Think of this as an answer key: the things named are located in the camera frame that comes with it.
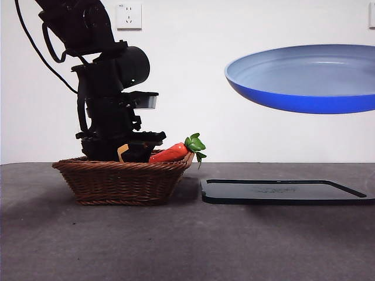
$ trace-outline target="electrical socket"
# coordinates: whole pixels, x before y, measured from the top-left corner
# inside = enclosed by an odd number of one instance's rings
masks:
[[[142,29],[142,4],[123,2],[116,5],[116,27],[123,29]]]

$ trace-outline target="brown wicker basket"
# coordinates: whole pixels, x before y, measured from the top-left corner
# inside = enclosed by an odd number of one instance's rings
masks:
[[[52,164],[82,205],[161,205],[168,201],[194,153],[176,162],[120,163],[86,157]]]

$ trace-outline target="gray table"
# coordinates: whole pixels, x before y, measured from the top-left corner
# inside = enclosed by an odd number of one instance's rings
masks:
[[[204,163],[168,205],[80,206],[50,163],[1,167],[1,275],[23,280],[375,280],[375,205],[213,205],[200,178],[327,179],[375,164]]]

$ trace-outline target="frying pan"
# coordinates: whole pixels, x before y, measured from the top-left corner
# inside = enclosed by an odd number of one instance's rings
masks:
[[[319,44],[251,54],[225,68],[230,85],[266,107],[312,114],[375,109],[375,47]]]

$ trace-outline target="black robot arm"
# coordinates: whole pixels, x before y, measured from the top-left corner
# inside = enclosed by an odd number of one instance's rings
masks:
[[[158,94],[123,92],[148,78],[146,54],[127,42],[114,41],[110,19],[99,0],[35,1],[43,9],[39,17],[54,60],[61,63],[69,55],[83,62],[72,67],[79,78],[77,109],[81,132],[76,137],[81,139],[83,153],[91,160],[118,160],[117,149],[128,144],[129,149],[122,154],[124,161],[147,162],[154,147],[161,145],[166,136],[164,132],[134,132],[141,129],[141,119],[134,109],[149,104]],[[48,29],[64,43],[61,59],[53,50]],[[95,53],[100,55],[92,63],[83,58]],[[89,128],[86,110],[91,118]]]

